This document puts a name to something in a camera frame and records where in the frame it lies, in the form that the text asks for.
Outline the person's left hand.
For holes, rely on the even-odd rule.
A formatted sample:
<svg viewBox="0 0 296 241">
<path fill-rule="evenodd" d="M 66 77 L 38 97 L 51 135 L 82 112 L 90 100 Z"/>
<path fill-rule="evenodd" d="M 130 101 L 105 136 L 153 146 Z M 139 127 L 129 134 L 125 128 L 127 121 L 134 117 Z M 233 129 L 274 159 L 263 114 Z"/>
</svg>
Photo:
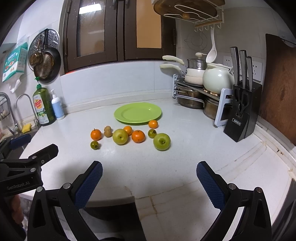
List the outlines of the person's left hand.
<svg viewBox="0 0 296 241">
<path fill-rule="evenodd" d="M 23 221 L 23 211 L 21 207 L 21 199 L 19 195 L 15 195 L 11 200 L 12 217 L 14 221 L 20 225 Z"/>
</svg>

